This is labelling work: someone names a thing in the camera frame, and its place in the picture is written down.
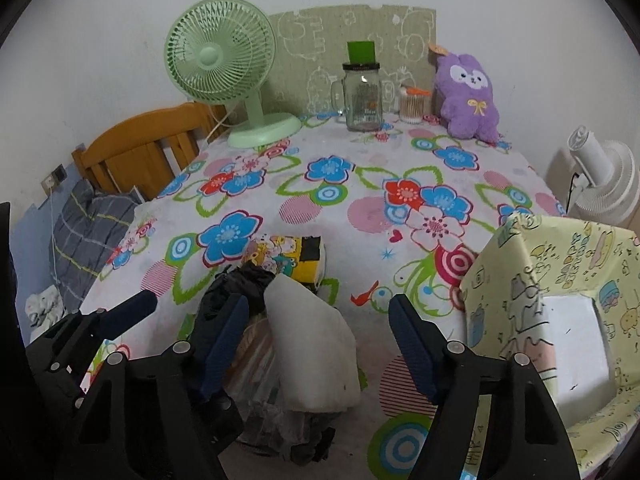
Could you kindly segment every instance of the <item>black jar lid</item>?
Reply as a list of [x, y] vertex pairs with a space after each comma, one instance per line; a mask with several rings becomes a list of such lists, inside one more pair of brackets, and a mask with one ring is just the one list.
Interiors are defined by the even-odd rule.
[[364, 70], [380, 70], [380, 63], [343, 63], [343, 70], [362, 72]]

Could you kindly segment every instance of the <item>jar handle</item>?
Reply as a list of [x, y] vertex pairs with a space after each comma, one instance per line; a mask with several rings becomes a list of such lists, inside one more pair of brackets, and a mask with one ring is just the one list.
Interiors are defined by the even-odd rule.
[[[337, 104], [338, 100], [342, 102], [341, 107], [339, 107]], [[331, 107], [334, 109], [334, 112], [336, 112], [338, 115], [344, 114], [344, 90], [342, 89], [341, 80], [334, 81], [333, 83], [331, 83]]]

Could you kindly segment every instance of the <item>red heart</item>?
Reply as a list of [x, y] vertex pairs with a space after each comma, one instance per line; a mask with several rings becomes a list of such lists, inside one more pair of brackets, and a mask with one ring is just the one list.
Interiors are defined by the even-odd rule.
[[399, 242], [400, 240], [402, 240], [402, 233], [398, 231], [398, 229], [394, 229], [392, 233], [393, 233], [393, 236], [389, 238], [389, 241], [391, 243], [395, 244], [396, 242]]

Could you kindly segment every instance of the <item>yellow bow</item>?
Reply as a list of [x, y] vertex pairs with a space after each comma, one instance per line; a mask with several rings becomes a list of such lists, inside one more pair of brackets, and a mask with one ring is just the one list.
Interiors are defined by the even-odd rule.
[[474, 110], [474, 115], [482, 115], [484, 117], [484, 110], [486, 110], [486, 101], [476, 101], [475, 99], [469, 99], [466, 102], [469, 106], [475, 106], [476, 110]]

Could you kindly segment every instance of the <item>pillow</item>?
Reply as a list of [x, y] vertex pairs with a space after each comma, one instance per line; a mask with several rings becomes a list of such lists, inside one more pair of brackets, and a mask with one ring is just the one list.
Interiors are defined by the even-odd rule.
[[68, 312], [80, 308], [141, 202], [133, 191], [95, 192], [87, 180], [74, 186], [53, 228], [54, 250], [49, 253], [50, 272]]

